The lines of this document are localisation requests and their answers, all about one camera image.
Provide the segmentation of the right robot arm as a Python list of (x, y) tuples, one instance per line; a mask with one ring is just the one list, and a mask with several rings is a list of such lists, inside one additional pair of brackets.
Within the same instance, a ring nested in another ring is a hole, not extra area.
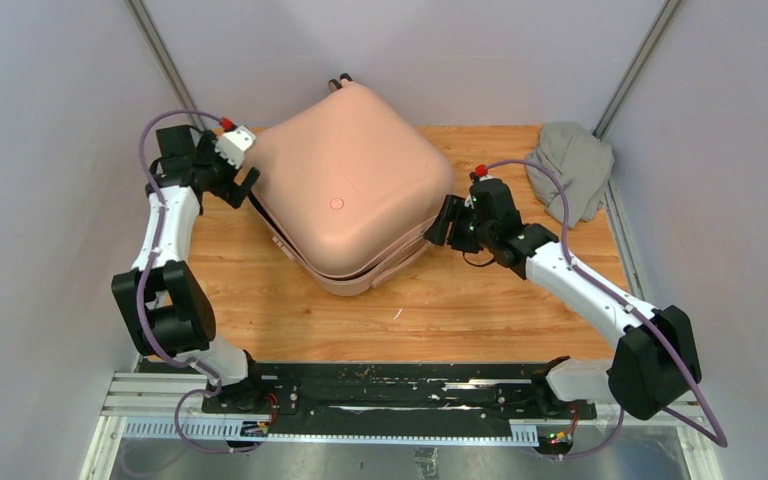
[(628, 294), (573, 256), (560, 236), (524, 222), (501, 180), (486, 176), (467, 197), (447, 195), (424, 237), (462, 253), (488, 251), (493, 264), (553, 294), (613, 347), (608, 360), (562, 356), (533, 374), (531, 403), (540, 415), (556, 417), (571, 402), (593, 401), (648, 420), (700, 383), (688, 315)]

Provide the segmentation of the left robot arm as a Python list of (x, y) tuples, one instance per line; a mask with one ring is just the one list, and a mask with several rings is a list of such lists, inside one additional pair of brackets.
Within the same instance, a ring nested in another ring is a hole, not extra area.
[(158, 130), (156, 138), (159, 158), (142, 164), (150, 207), (144, 241), (130, 269), (113, 277), (114, 299), (140, 354), (196, 370), (207, 378), (208, 396), (256, 412), (267, 398), (257, 362), (218, 333), (208, 296), (187, 263), (204, 195), (238, 208), (259, 179), (252, 168), (236, 180), (256, 136), (224, 119), (218, 130), (179, 125)]

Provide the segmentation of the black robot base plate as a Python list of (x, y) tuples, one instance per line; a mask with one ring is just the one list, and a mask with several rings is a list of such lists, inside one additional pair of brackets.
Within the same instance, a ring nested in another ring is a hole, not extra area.
[(541, 406), (532, 363), (263, 363), (266, 401), (242, 412), (196, 394), (172, 400), (172, 418), (190, 438), (244, 441), (504, 444), (545, 441), (597, 416), (587, 401)]

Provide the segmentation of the pink suitcase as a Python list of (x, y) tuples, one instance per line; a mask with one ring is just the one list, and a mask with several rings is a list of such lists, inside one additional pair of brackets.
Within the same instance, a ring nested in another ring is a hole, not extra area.
[(424, 234), (455, 187), (451, 162), (367, 86), (344, 73), (321, 101), (257, 134), (250, 201), (276, 245), (326, 291), (355, 296), (430, 246)]

